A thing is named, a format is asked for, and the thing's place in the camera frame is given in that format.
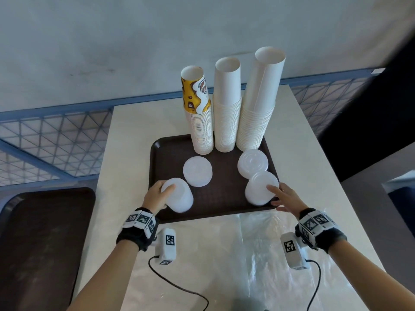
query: hand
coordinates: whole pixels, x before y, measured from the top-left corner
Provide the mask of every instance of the hand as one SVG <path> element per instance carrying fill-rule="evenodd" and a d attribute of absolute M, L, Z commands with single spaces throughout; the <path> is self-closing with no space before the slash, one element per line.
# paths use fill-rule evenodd
<path fill-rule="evenodd" d="M 267 185 L 268 191 L 275 194 L 279 201 L 272 201 L 271 205 L 277 206 L 276 210 L 293 214 L 297 219 L 300 212 L 308 209 L 308 206 L 300 199 L 297 193 L 285 183 L 280 182 L 280 187 Z"/>
<path fill-rule="evenodd" d="M 149 209 L 155 216 L 161 209 L 165 208 L 166 198 L 173 193 L 176 188 L 175 184 L 168 186 L 163 192 L 160 192 L 161 187 L 166 180 L 159 180 L 148 189 L 144 196 L 142 207 Z"/>

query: white table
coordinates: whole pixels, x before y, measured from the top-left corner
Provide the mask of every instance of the white table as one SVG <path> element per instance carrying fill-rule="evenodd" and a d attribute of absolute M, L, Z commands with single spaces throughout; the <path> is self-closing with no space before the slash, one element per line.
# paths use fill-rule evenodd
<path fill-rule="evenodd" d="M 182 99 L 115 107 L 75 294 L 113 249 L 127 215 L 141 205 L 154 141 L 188 133 Z M 309 206 L 327 211 L 349 241 L 382 267 L 288 86 L 279 88 L 265 138 L 280 180 Z M 295 223 L 292 215 L 265 211 L 169 224 L 177 233 L 178 259 L 158 269 L 171 281 L 205 293 L 211 300 L 208 310 L 231 310 L 236 297 L 259 299 L 270 310 L 305 309 L 318 270 L 315 266 L 312 272 L 290 270 L 279 241 L 282 233 L 293 231 Z M 202 299 L 178 291 L 151 273 L 147 261 L 153 251 L 138 255 L 123 310 L 137 310 L 138 303 L 142 303 L 140 311 L 203 309 Z M 308 252 L 323 269 L 311 309 L 366 310 L 329 256 L 323 251 Z"/>

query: wrist tracker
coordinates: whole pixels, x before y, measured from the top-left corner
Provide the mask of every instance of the wrist tracker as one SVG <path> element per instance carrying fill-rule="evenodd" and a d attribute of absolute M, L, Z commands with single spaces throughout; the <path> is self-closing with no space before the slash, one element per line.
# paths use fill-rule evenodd
<path fill-rule="evenodd" d="M 295 235 L 301 237 L 310 248 L 323 249 L 326 253 L 335 242 L 347 240 L 339 226 L 325 212 L 313 208 L 300 212 Z"/>
<path fill-rule="evenodd" d="M 158 219 L 153 213 L 140 207 L 133 211 L 122 225 L 122 230 L 117 237 L 120 240 L 130 240 L 138 245 L 140 251 L 147 251 L 156 236 Z"/>

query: plastic tray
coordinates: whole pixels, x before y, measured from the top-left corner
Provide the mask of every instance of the plastic tray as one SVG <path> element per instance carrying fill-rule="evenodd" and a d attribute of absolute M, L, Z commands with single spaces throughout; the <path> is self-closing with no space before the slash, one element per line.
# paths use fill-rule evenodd
<path fill-rule="evenodd" d="M 65 311 L 95 203 L 89 188 L 22 193 L 0 212 L 0 309 Z"/>
<path fill-rule="evenodd" d="M 268 158 L 268 171 L 278 177 L 265 139 L 262 139 L 259 149 Z M 239 174 L 237 168 L 241 154 L 242 151 L 235 146 L 231 152 L 223 153 L 215 148 L 210 154 L 204 155 L 203 157 L 212 164 L 212 180 L 204 187 L 190 187 L 194 203 L 187 212 L 175 213 L 169 208 L 161 210 L 157 215 L 160 223 L 275 208 L 270 203 L 264 206 L 254 206 L 246 200 L 245 187 L 248 180 Z M 198 154 L 193 149 L 190 135 L 171 136 L 155 141 L 150 153 L 148 187 L 158 180 L 168 180 L 174 177 L 184 179 L 183 165 L 193 156 L 198 156 Z"/>

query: cable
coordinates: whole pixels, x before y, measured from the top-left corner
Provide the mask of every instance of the cable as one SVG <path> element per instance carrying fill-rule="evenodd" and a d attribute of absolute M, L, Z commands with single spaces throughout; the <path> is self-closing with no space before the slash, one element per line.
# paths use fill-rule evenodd
<path fill-rule="evenodd" d="M 314 297 L 315 297 L 315 295 L 316 295 L 316 293 L 318 291 L 318 288 L 320 286 L 321 268 L 320 268 L 320 265 L 316 261 L 314 261 L 314 260 L 305 260 L 305 261 L 306 262 L 314 262 L 317 265 L 317 267 L 318 267 L 318 283 L 317 283 L 317 287 L 315 288 L 315 292 L 314 292 L 313 296 L 311 297 L 311 300 L 310 300 L 310 302 L 308 304 L 308 307 L 307 307 L 307 311 L 308 311 L 310 309 L 311 303 L 313 302 L 313 299 L 314 299 Z"/>
<path fill-rule="evenodd" d="M 176 284 L 173 284 L 171 281 L 169 281 L 166 277 L 163 277 L 163 276 L 161 276 L 158 272 L 156 272 L 155 271 L 155 269 L 153 269 L 153 267 L 151 266 L 151 264 L 150 264 L 150 261 L 152 260 L 152 259 L 156 259 L 156 258 L 158 258 L 159 256 L 158 255 L 156 255 L 156 256 L 153 256 L 151 259 L 149 259 L 149 261 L 148 261 L 148 266 L 149 266 L 149 268 L 158 276 L 158 277 L 160 277 L 161 279 L 163 279 L 163 280 L 165 280 L 166 282 L 168 282 L 170 285 L 172 285 L 172 286 L 174 286 L 174 287 L 176 287 L 176 288 L 178 288 L 178 289 L 180 289 L 180 290 L 183 290 L 184 292 L 188 292 L 188 293 L 190 293 L 190 294 L 194 294 L 194 295 L 197 295 L 197 296 L 199 296 L 199 297 L 202 297 L 203 299 L 205 299 L 206 300 L 206 302 L 207 302 L 207 304 L 206 304 L 206 307 L 203 309 L 203 311 L 205 311 L 206 309 L 207 309 L 207 307 L 209 306 L 209 300 L 204 296 L 204 295 L 201 295 L 201 294 L 198 294 L 197 292 L 193 292 L 193 291 L 190 291 L 190 290 L 187 290 L 187 289 L 184 289 L 184 288 L 182 288 L 182 287 L 180 287 L 180 286 L 177 286 Z"/>

